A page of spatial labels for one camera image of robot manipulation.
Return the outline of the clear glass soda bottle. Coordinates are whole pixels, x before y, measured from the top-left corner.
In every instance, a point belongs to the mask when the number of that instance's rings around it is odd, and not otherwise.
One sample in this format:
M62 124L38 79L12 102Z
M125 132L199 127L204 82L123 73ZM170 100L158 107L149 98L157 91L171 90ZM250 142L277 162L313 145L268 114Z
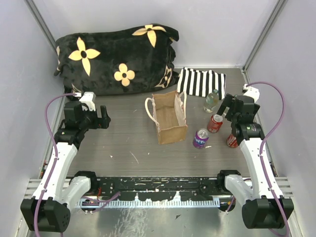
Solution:
M206 97L205 103L203 105L203 110L206 113L212 113L218 104L219 95L218 90L214 89L211 93L209 93Z

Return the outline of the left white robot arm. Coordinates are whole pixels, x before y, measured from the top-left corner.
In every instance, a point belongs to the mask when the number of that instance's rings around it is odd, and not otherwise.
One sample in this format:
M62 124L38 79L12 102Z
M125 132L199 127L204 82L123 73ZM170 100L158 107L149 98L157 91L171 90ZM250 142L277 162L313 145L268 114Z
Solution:
M87 194L95 195L99 183L95 172L79 171L64 188L70 165L85 133L90 129L107 129L111 122L106 106L101 116L92 102L71 101L64 106L65 118L53 137L53 151L46 171L31 198L20 205L23 217L36 236L40 232L63 233L70 222L71 212Z

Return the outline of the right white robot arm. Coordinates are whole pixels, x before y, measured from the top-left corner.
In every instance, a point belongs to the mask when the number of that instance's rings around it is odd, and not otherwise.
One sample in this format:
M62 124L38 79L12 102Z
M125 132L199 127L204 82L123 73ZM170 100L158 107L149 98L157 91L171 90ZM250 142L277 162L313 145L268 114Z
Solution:
M251 186L236 170L222 170L217 176L217 190L231 193L241 205L248 229L282 229L294 210L293 201L279 188L265 148L265 135L254 117L260 106L253 97L227 94L217 112L231 122L232 135L242 151L250 174Z

